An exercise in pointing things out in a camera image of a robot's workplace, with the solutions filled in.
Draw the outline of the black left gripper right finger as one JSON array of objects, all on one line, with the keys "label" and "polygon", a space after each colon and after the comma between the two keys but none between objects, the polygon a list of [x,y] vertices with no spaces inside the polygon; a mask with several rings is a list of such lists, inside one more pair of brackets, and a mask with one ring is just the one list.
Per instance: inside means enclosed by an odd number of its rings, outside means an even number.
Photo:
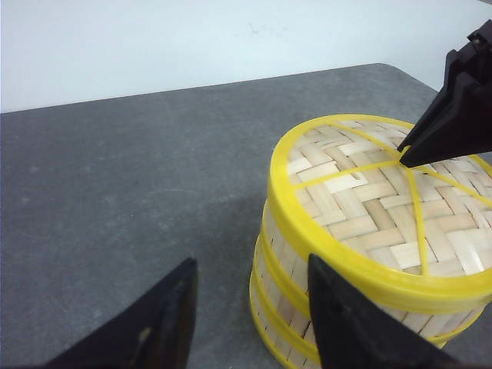
[{"label": "black left gripper right finger", "polygon": [[311,322],[323,368],[460,368],[393,319],[316,254],[308,258]]}]

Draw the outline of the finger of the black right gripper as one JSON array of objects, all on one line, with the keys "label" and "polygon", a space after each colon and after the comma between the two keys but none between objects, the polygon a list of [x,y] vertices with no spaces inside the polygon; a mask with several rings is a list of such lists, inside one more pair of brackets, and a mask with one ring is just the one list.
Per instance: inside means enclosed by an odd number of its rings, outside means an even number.
[{"label": "finger of the black right gripper", "polygon": [[491,151],[491,81],[461,72],[443,88],[399,146],[408,168]]},{"label": "finger of the black right gripper", "polygon": [[491,27],[483,25],[467,38],[468,43],[462,49],[447,53],[444,84],[452,82],[461,72],[468,73],[480,83],[491,81]]}]

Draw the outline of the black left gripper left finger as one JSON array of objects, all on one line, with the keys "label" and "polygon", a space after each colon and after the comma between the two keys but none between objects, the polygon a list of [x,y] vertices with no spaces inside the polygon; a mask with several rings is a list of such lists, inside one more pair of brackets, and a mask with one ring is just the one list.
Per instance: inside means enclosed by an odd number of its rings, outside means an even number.
[{"label": "black left gripper left finger", "polygon": [[132,305],[49,368],[185,368],[194,335],[198,263],[183,260]]}]

